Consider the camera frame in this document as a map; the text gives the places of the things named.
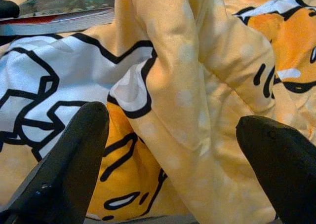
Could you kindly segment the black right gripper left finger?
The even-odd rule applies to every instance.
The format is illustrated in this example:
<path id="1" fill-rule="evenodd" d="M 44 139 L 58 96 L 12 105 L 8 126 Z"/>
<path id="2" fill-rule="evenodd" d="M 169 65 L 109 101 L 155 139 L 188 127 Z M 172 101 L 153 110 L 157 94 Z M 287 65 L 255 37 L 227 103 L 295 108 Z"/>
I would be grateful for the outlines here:
<path id="1" fill-rule="evenodd" d="M 82 224 L 109 135 L 101 102 L 84 104 L 0 210 L 2 224 Z"/>

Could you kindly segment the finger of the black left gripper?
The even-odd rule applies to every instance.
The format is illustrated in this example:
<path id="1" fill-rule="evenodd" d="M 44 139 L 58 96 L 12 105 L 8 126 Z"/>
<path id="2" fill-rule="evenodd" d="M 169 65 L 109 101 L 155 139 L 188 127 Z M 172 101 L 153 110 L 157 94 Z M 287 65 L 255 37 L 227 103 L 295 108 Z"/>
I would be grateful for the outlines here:
<path id="1" fill-rule="evenodd" d="M 19 6 L 10 0 L 0 0 L 0 18 L 17 18 L 20 13 Z"/>

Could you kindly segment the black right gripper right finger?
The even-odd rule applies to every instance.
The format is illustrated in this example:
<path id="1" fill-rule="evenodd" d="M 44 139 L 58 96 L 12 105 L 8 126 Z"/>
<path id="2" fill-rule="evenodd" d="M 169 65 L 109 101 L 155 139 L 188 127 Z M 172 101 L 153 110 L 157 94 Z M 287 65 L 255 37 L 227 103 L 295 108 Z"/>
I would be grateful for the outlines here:
<path id="1" fill-rule="evenodd" d="M 316 222 L 316 147 L 297 129 L 268 117 L 242 116 L 240 149 L 284 224 Z"/>

